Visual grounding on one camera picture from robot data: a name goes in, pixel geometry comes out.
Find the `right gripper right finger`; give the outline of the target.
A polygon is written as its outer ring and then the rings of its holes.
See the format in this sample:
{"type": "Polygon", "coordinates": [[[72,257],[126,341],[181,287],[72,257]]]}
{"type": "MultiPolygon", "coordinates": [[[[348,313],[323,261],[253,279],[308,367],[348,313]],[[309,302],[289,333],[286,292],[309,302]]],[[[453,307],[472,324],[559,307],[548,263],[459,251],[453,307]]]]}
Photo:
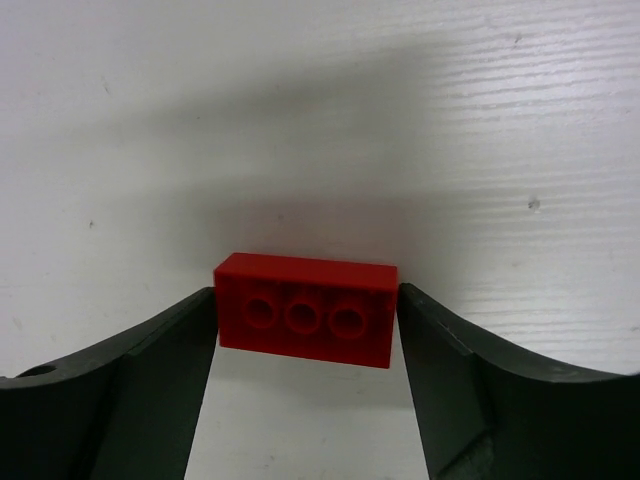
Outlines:
{"type": "Polygon", "coordinates": [[[402,350],[433,479],[635,479],[639,378],[555,360],[398,291],[402,350]]]}

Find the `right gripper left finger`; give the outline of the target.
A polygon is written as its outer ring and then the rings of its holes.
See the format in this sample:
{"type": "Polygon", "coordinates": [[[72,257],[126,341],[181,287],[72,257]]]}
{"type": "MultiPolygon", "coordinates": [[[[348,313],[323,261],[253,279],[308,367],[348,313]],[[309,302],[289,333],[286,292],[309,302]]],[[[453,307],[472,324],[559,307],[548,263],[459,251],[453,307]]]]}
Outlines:
{"type": "Polygon", "coordinates": [[[217,338],[206,287],[1,380],[4,479],[182,479],[217,338]]]}

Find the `red square lego brick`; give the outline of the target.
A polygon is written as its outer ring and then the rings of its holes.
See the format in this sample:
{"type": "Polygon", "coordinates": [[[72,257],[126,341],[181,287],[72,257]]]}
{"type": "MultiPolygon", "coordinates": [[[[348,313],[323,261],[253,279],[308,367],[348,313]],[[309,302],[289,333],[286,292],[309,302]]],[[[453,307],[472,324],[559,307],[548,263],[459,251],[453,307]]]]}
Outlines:
{"type": "Polygon", "coordinates": [[[398,270],[234,253],[213,272],[223,347],[389,367],[398,270]]]}

